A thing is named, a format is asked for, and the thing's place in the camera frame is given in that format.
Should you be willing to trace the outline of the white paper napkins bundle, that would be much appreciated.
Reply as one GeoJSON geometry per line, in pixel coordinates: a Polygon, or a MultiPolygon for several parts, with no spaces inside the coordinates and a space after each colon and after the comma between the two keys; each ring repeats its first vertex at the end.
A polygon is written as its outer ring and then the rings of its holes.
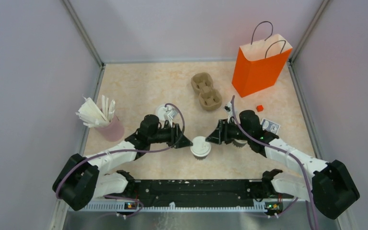
{"type": "Polygon", "coordinates": [[[84,97],[84,100],[84,103],[75,114],[86,127],[106,127],[112,122],[115,115],[115,100],[110,100],[102,95],[101,108],[90,97],[84,97]]]}

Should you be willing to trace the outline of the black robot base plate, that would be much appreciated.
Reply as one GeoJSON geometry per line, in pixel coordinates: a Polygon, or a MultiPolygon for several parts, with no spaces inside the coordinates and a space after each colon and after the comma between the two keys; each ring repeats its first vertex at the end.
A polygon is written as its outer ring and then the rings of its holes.
{"type": "Polygon", "coordinates": [[[292,198],[270,190],[260,180],[130,180],[121,193],[111,196],[141,201],[145,207],[252,207],[265,199],[292,198]]]}

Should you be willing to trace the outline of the orange paper bag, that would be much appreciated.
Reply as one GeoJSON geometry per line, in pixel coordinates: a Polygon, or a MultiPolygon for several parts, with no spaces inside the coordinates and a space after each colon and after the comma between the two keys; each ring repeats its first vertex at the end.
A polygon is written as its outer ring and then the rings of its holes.
{"type": "Polygon", "coordinates": [[[270,21],[262,21],[255,27],[251,41],[239,46],[232,85],[241,98],[273,86],[293,51],[292,45],[273,31],[270,21]],[[270,35],[255,40],[257,28],[264,23],[271,26],[270,35]]]}

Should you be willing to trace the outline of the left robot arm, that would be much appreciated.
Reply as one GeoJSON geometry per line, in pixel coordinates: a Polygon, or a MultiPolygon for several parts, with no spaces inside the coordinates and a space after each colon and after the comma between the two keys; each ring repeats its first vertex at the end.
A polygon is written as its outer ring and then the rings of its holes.
{"type": "Polygon", "coordinates": [[[72,155],[59,173],[52,189],[58,199],[78,211],[93,199],[110,194],[129,198],[134,185],[127,174],[110,173],[117,166],[135,161],[151,153],[152,144],[165,143],[167,149],[191,147],[192,141],[184,135],[179,124],[160,123],[156,115],[146,115],[139,128],[119,144],[96,154],[83,157],[72,155]]]}

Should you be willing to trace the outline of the small orange cube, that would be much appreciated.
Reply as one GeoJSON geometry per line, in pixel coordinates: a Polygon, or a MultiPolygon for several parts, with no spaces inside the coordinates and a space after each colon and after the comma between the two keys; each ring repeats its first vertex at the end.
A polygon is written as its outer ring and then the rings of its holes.
{"type": "Polygon", "coordinates": [[[262,105],[258,105],[256,107],[257,112],[262,112],[264,110],[264,107],[262,105]]]}

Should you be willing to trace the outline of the white plastic cup lid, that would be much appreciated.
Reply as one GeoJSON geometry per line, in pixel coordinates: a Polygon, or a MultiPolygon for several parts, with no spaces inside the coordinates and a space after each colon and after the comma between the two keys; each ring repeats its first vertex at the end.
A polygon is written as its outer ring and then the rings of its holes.
{"type": "Polygon", "coordinates": [[[194,149],[197,152],[204,152],[206,150],[211,150],[211,144],[205,141],[205,137],[198,136],[192,140],[193,146],[190,149],[194,149]]]}

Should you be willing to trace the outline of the blue playing card box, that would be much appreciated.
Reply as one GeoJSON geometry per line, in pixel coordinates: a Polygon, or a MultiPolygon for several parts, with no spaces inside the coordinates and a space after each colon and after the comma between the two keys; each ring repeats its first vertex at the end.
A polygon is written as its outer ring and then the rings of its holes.
{"type": "Polygon", "coordinates": [[[266,118],[262,119],[261,125],[262,125],[263,130],[269,131],[273,134],[278,134],[280,127],[281,127],[280,124],[273,122],[271,120],[268,120],[266,118]]]}

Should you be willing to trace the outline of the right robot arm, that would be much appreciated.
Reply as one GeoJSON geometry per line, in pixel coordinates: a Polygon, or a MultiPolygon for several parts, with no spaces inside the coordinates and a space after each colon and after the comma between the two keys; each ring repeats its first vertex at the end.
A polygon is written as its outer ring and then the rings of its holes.
{"type": "Polygon", "coordinates": [[[262,192],[267,197],[288,194],[312,202],[324,216],[336,219],[353,205],[360,193],[347,169],[339,160],[324,161],[287,144],[276,133],[273,123],[260,121],[252,110],[244,110],[239,119],[233,116],[218,121],[215,130],[206,137],[214,144],[235,146],[248,144],[252,151],[275,160],[298,176],[280,169],[262,175],[262,192]]]}

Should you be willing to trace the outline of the cardboard cup carrier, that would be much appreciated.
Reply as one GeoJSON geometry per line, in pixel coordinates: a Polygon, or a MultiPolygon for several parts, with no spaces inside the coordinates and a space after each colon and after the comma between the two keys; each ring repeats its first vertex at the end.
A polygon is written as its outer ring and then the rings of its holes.
{"type": "Polygon", "coordinates": [[[202,109],[205,111],[214,111],[221,107],[222,96],[214,88],[213,80],[210,74],[201,72],[191,78],[191,86],[198,95],[202,109]]]}

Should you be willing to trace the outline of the pink holder cup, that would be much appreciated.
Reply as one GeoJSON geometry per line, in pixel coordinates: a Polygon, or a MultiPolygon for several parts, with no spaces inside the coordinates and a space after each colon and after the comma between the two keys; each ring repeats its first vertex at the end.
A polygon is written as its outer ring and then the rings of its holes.
{"type": "Polygon", "coordinates": [[[96,127],[95,130],[109,142],[119,141],[125,133],[124,126],[116,115],[114,115],[109,125],[96,127]]]}

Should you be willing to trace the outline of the black paper coffee cup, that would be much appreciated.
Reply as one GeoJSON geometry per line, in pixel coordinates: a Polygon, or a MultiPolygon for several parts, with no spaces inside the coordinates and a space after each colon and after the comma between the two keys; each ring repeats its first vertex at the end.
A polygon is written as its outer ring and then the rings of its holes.
{"type": "Polygon", "coordinates": [[[192,152],[193,156],[197,159],[197,160],[204,160],[210,153],[210,150],[206,150],[204,152],[197,152],[194,149],[190,149],[190,151],[192,152]]]}

